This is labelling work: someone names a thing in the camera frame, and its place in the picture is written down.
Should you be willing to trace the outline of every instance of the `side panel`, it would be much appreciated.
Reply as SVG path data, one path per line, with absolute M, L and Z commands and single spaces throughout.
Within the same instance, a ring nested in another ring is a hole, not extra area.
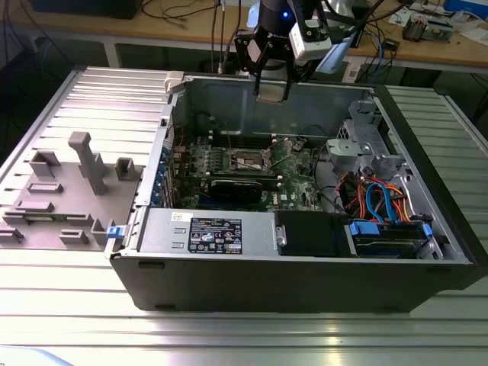
M 409 312 L 471 265 L 344 264 L 112 257 L 141 310 Z
M 442 181 L 431 159 L 422 148 L 412 128 L 406 122 L 391 94 L 383 86 L 377 87 L 376 93 L 384 109 L 382 112 L 386 112 L 389 123 L 394 128 L 393 135 L 396 135 L 397 141 L 408 154 L 406 156 L 407 161 L 409 159 L 413 161 L 414 173 L 423 180 L 464 254 L 477 267 L 477 270 L 469 278 L 459 279 L 460 286 L 467 287 L 488 273 L 488 254 Z

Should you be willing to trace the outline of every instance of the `metal bracket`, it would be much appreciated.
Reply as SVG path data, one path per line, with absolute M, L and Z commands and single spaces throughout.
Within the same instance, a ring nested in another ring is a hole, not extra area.
M 278 246 L 283 247 L 287 245 L 287 233 L 284 230 L 284 226 L 276 226 L 276 243 Z

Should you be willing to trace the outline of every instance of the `electronic device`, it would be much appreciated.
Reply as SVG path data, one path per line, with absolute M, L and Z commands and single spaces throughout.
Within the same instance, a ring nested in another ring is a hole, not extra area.
M 140 309 L 406 312 L 486 274 L 400 112 L 408 88 L 298 83 L 269 104 L 248 79 L 165 85 L 135 210 L 105 249 Z
M 132 19 L 143 0 L 30 0 L 30 3 L 32 9 L 39 12 Z
M 403 39 L 415 42 L 423 40 L 449 41 L 454 34 L 454 28 L 448 19 L 437 19 L 429 15 L 414 13 L 410 15 L 403 28 Z

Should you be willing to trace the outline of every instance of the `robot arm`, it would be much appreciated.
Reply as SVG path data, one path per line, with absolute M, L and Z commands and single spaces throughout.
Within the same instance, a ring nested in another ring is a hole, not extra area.
M 346 16 L 327 1 L 261 0 L 254 31 L 234 39 L 240 69 L 255 77 L 254 94 L 259 95 L 262 73 L 268 70 L 286 69 L 282 100 L 287 99 L 293 82 L 307 80 L 317 66 L 335 71 L 330 64 L 342 61 L 354 33 L 383 1 L 378 0 L 361 20 L 355 20 L 348 18 L 352 16 L 350 0 L 335 3 Z

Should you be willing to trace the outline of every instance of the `small white component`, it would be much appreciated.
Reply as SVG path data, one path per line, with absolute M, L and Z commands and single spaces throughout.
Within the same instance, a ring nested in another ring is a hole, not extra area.
M 318 27 L 319 22 L 314 19 L 307 21 L 309 27 Z M 305 42 L 300 33 L 298 23 L 291 28 L 290 34 L 291 47 L 296 61 L 311 61 L 313 59 L 322 59 L 332 48 L 330 38 L 320 42 Z

